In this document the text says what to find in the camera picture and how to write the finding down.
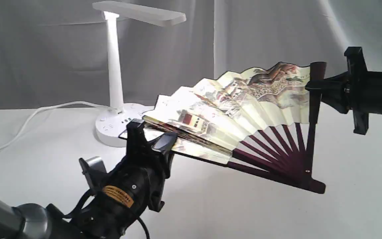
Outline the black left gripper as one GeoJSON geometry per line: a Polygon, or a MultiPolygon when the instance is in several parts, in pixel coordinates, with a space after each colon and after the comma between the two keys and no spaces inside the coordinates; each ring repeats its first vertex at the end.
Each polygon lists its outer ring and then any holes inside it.
{"type": "Polygon", "coordinates": [[[160,212],[165,180],[170,177],[173,154],[170,153],[178,134],[165,132],[152,145],[155,156],[148,154],[144,133],[145,121],[133,119],[126,126],[126,156],[108,176],[96,194],[88,189],[68,214],[70,224],[89,239],[119,239],[138,222],[145,238],[150,231],[141,219],[149,209],[160,212]]]}

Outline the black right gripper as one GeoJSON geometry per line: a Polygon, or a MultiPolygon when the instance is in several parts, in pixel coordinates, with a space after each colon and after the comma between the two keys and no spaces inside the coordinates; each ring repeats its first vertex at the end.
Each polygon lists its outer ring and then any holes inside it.
{"type": "Polygon", "coordinates": [[[347,59],[347,72],[310,80],[305,89],[322,93],[321,101],[341,114],[345,115],[351,109],[354,133],[365,135],[369,128],[369,115],[382,115],[382,71],[367,69],[362,47],[348,47],[344,56],[347,59]],[[345,86],[346,94],[341,93],[345,86]]]}

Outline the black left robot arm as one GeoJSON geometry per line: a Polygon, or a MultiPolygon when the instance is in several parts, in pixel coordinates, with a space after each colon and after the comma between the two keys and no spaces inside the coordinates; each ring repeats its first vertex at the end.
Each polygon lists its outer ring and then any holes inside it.
{"type": "Polygon", "coordinates": [[[89,189],[69,214],[54,204],[11,207],[0,201],[0,239],[119,239],[146,210],[160,212],[165,180],[171,176],[178,134],[165,132],[148,141],[144,121],[126,126],[126,155],[110,172],[102,159],[79,159],[89,189]]]}

